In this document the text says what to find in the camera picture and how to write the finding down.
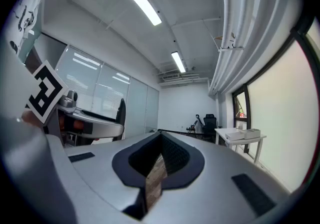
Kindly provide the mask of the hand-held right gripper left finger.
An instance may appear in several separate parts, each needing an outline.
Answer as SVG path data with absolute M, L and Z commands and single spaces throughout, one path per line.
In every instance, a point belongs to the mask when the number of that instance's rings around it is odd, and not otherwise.
M 84 146 L 67 147 L 69 157 L 92 153 L 93 157 L 73 161 L 72 165 L 85 183 L 95 193 L 123 214 L 141 220 L 148 212 L 146 189 L 130 187 L 120 180 L 112 167 L 113 157 L 117 152 L 138 143 L 151 133 L 118 140 Z

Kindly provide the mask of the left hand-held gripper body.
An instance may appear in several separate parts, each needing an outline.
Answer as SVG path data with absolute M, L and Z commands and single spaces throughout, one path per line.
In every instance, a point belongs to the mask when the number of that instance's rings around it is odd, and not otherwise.
M 39 127 L 47 135 L 58 137 L 63 145 L 68 135 L 82 137 L 76 132 L 64 131 L 64 116 L 59 107 L 76 108 L 78 94 L 70 90 L 48 61 L 33 73 L 37 91 L 32 92 L 24 110 L 24 121 Z

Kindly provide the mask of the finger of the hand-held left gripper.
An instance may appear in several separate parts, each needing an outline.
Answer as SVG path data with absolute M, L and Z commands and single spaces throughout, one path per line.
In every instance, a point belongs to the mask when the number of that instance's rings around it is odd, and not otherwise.
M 122 138 L 125 130 L 125 110 L 123 108 L 119 108 L 116 118 L 79 107 L 60 106 L 58 110 L 64 116 L 64 131 L 78 133 L 86 139 L 113 138 L 114 141 L 117 141 Z

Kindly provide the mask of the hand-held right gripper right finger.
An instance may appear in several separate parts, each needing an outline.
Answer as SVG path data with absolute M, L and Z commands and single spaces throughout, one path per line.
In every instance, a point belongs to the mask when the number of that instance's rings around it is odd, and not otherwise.
M 275 203 L 289 192 L 275 179 L 239 153 L 221 145 L 173 134 L 198 149 L 204 168 L 187 188 L 164 190 L 146 215 L 148 224 L 246 224 L 257 215 L 232 180 L 246 174 Z

